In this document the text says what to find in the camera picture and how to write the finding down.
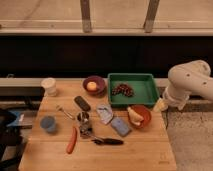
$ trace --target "blue cup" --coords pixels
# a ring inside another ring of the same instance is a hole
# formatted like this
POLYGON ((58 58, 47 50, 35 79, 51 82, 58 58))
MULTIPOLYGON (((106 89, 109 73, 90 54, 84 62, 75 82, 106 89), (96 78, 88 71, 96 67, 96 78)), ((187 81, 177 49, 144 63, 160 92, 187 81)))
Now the blue cup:
POLYGON ((56 122, 53 116, 45 116, 40 122, 41 128, 47 133, 54 133, 56 131, 56 122))

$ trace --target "chair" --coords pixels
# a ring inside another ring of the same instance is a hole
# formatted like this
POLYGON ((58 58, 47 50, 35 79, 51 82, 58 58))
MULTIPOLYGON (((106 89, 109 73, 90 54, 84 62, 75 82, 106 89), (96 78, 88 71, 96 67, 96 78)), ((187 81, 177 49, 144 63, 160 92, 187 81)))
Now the chair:
MULTIPOLYGON (((19 127, 7 127, 7 125, 13 122, 16 116, 11 112, 0 108, 0 159, 4 155, 4 151, 7 146, 20 145, 22 137, 20 136, 19 127)), ((0 170, 7 168, 13 164, 19 163, 21 157, 15 157, 0 162, 0 170)))

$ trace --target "green tray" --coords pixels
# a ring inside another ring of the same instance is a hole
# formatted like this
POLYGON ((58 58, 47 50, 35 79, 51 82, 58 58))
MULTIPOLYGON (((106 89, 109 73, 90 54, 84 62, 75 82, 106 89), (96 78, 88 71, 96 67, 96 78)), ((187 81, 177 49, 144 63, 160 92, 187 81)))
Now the green tray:
POLYGON ((112 107, 126 107, 132 104, 153 106, 159 93, 152 74, 110 73, 108 74, 108 100, 112 107), (134 96, 112 95, 112 89, 120 83, 133 88, 134 96))

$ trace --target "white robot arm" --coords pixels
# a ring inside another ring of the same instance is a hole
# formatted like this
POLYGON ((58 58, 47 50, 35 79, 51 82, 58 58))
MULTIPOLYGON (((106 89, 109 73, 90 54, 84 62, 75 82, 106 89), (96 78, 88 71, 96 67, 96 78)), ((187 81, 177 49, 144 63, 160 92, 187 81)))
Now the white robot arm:
POLYGON ((210 66, 203 60, 172 67, 168 73, 170 84, 163 93, 164 103, 182 110, 191 93, 213 101, 210 73, 210 66))

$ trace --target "small bowl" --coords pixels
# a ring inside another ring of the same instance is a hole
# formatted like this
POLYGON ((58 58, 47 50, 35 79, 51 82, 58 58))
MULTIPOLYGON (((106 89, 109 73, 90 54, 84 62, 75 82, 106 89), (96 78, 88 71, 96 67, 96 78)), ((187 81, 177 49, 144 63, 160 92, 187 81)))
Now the small bowl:
POLYGON ((146 108, 144 105, 132 105, 130 106, 136 113, 138 113, 139 115, 143 116, 144 120, 141 122, 141 125, 137 126, 134 125, 129 118, 130 123, 135 127, 135 128, 144 128, 147 125, 149 125, 151 119, 152 119, 152 115, 151 112, 149 111, 148 108, 146 108))
POLYGON ((105 88, 106 88, 106 84, 105 84, 105 81, 102 77, 99 77, 97 75, 93 75, 93 76, 90 76, 88 78, 86 78, 84 81, 83 81, 83 87, 84 89, 91 95, 97 95, 97 94, 101 94, 105 88), (90 91, 87 89, 87 84, 89 82, 95 82, 97 84, 97 90, 95 91, 90 91))

